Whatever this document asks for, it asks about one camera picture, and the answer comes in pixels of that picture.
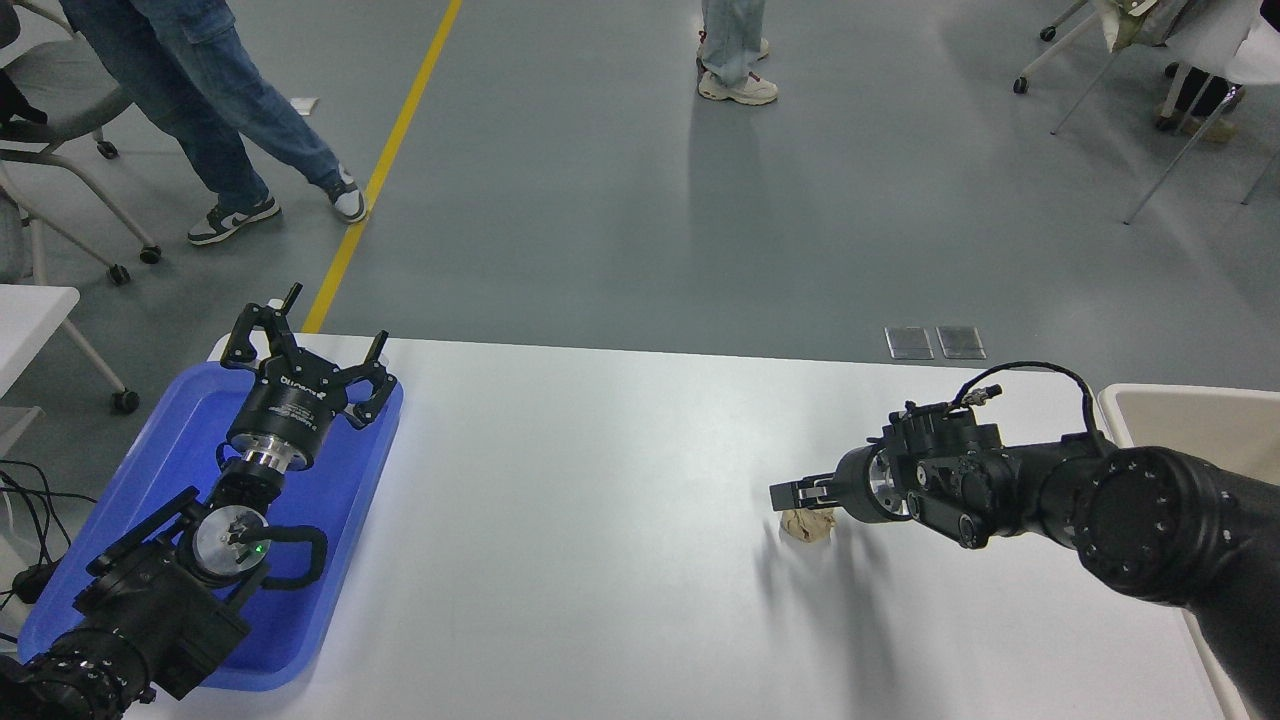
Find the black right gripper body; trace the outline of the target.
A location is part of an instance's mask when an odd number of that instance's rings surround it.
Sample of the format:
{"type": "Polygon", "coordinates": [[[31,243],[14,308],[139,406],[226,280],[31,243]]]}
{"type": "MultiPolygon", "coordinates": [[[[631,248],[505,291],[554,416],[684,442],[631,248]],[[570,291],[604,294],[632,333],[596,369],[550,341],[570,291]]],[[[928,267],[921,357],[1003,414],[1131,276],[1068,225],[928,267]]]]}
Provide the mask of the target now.
{"type": "Polygon", "coordinates": [[[887,523],[887,512],[870,487],[872,461],[879,446],[864,446],[846,452],[833,474],[833,500],[854,519],[867,523],[887,523]]]}

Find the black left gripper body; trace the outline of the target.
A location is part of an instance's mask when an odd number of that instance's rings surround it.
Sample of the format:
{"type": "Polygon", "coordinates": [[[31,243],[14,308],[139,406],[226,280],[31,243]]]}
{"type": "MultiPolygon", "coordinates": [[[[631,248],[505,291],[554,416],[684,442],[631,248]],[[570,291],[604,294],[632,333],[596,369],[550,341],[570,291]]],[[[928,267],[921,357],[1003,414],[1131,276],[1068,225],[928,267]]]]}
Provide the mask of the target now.
{"type": "Polygon", "coordinates": [[[338,365],[311,352],[296,359],[270,356],[256,370],[227,441],[243,455],[252,447],[287,445],[291,471],[311,468],[337,413],[346,406],[346,388],[335,380],[338,372],[338,365]]]}

